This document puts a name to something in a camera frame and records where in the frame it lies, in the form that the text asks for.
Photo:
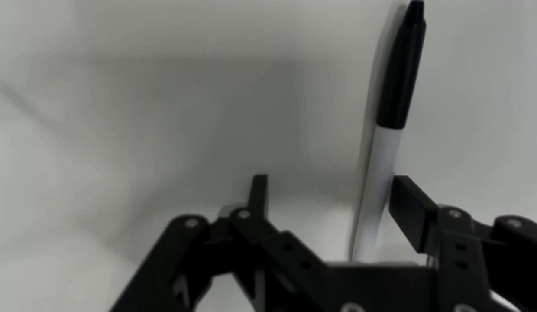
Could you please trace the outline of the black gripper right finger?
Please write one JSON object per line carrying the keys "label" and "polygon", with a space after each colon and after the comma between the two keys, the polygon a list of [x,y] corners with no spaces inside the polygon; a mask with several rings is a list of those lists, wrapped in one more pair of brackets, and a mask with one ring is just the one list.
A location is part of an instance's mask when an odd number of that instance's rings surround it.
{"label": "black gripper right finger", "polygon": [[431,250],[436,210],[438,204],[410,177],[392,177],[389,213],[417,253]]}

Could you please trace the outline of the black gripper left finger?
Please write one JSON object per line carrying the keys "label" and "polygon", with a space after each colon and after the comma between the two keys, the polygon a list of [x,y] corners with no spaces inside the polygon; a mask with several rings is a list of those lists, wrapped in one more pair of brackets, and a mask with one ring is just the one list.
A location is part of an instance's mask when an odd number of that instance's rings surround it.
{"label": "black gripper left finger", "polygon": [[254,175],[247,194],[247,211],[252,217],[264,217],[268,210],[268,177]]}

